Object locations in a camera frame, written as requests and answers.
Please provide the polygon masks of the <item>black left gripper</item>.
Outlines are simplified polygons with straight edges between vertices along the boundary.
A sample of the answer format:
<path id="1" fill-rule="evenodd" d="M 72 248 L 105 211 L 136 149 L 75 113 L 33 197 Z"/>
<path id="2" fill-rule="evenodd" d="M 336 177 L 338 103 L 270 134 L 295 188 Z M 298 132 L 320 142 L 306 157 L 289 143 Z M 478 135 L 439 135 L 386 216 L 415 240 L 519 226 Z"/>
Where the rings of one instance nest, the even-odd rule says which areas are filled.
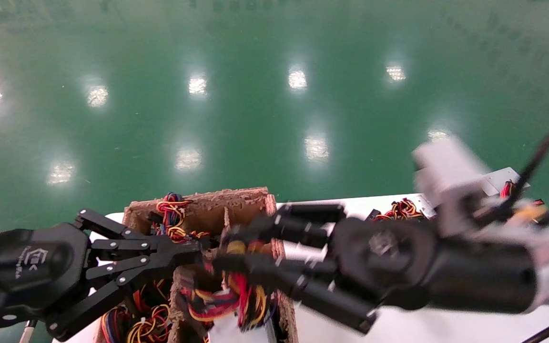
<path id="1" fill-rule="evenodd" d="M 91 249 L 89 236 L 69 223 L 0 232 L 0 328 L 42 321 L 65 342 L 144 285 L 202 259 L 152 252 L 97 266 Z"/>

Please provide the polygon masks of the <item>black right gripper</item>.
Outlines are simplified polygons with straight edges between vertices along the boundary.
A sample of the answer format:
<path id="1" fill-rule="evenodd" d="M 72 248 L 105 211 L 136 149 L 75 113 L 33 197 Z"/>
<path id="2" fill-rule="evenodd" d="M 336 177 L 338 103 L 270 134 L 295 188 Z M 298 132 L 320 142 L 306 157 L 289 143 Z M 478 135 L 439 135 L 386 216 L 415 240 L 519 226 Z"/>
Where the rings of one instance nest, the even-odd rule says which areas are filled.
<path id="1" fill-rule="evenodd" d="M 328 223 L 337 223 L 330 237 Z M 333 259 L 261 253 L 220 254 L 212 265 L 243 275 L 253 286 L 276 289 L 359 334 L 372 328 L 377 304 L 520 314 L 538 291 L 535 263 L 521 244 L 441 237 L 431 222 L 346 219 L 341 204 L 284 204 L 231 226 L 220 245 L 272 240 L 327 246 L 338 266 Z"/>

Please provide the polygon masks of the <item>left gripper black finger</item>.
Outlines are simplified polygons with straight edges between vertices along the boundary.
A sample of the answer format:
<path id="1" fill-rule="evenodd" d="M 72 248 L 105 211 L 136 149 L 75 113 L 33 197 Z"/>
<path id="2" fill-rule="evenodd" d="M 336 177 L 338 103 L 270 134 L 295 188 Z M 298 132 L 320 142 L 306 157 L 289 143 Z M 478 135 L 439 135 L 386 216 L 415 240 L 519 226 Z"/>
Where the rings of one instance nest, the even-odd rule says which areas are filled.
<path id="1" fill-rule="evenodd" d="M 196 241 L 174 243 L 167 236 L 143 234 L 91 209 L 82 209 L 74 220 L 81 231 L 99 234 L 102 239 L 90 243 L 99 256 L 139 256 L 155 253 L 172 256 L 201 256 L 201 244 Z"/>

